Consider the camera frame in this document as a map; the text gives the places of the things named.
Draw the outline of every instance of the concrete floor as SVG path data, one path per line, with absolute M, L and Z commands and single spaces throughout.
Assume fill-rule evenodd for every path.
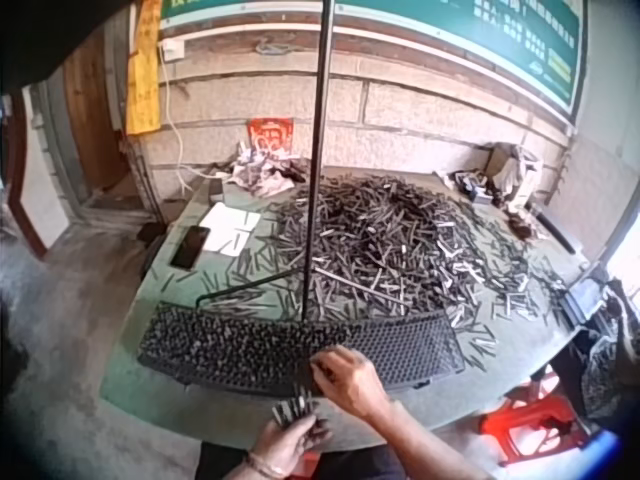
M 73 226 L 45 262 L 0 240 L 0 292 L 8 334 L 29 354 L 3 421 L 54 478 L 190 479 L 199 442 L 143 423 L 98 399 L 110 350 L 139 283 L 142 244 L 119 233 Z M 437 433 L 501 479 L 576 478 L 582 455 L 501 469 L 492 439 L 463 419 Z M 549 476 L 550 469 L 558 475 Z

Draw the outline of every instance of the metal rod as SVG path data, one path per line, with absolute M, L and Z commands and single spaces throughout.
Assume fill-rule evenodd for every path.
M 331 70 L 331 50 L 333 38 L 333 15 L 335 0 L 322 0 L 322 21 L 318 44 L 318 74 L 316 77 L 316 105 L 313 115 L 313 145 L 311 151 L 311 173 L 309 176 L 309 213 L 307 215 L 307 242 L 305 250 L 304 280 L 302 283 L 302 317 L 307 318 L 311 275 L 313 267 L 313 241 L 316 234 L 316 207 L 318 188 L 322 170 L 322 147 L 324 144 L 324 126 L 327 113 L 329 72 Z
M 349 285 L 350 287 L 356 288 L 358 290 L 362 290 L 363 292 L 367 292 L 367 293 L 373 295 L 374 297 L 384 298 L 385 300 L 389 300 L 390 302 L 397 303 L 399 305 L 402 305 L 403 307 L 410 307 L 411 306 L 408 303 L 403 302 L 402 300 L 398 300 L 397 298 L 392 297 L 391 295 L 386 295 L 384 293 L 377 292 L 375 290 L 371 290 L 369 287 L 365 287 L 365 286 L 359 285 L 359 284 L 357 284 L 355 282 L 352 282 L 351 280 L 347 280 L 346 278 L 342 278 L 341 276 L 336 275 L 335 273 L 327 272 L 326 270 L 322 270 L 321 268 L 318 268 L 318 267 L 314 267 L 313 271 L 319 273 L 320 275 L 324 275 L 325 277 L 332 278 L 337 282 L 343 283 L 345 285 Z
M 242 290 L 247 290 L 249 288 L 259 287 L 260 285 L 264 285 L 265 283 L 275 282 L 276 280 L 280 280 L 282 278 L 288 277 L 289 275 L 293 275 L 294 273 L 298 273 L 300 268 L 294 268 L 292 270 L 287 270 L 285 272 L 276 273 L 275 275 L 271 275 L 270 277 L 261 278 L 260 280 L 256 280 L 255 282 L 245 283 L 244 285 L 236 285 L 235 287 L 230 287 L 225 290 L 220 290 L 219 292 L 208 293 L 206 295 L 201 295 L 196 300 L 196 310 L 200 308 L 200 303 L 205 300 L 213 300 L 214 298 L 222 297 L 224 295 L 229 295 L 231 293 L 240 292 Z

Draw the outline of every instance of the white paper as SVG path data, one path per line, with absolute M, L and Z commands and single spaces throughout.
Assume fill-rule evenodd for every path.
M 200 222 L 200 226 L 211 230 L 203 249 L 237 257 L 259 221 L 259 213 L 216 203 Z

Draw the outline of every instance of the electrical outlet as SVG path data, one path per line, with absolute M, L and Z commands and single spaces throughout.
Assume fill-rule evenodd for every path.
M 184 58 L 184 40 L 165 38 L 162 41 L 162 54 L 165 62 L 174 62 Z

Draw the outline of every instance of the yellow cloth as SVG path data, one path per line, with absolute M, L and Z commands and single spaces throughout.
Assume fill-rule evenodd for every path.
M 158 31 L 162 0 L 144 0 L 138 20 L 135 51 L 129 57 L 127 134 L 160 128 L 158 97 Z

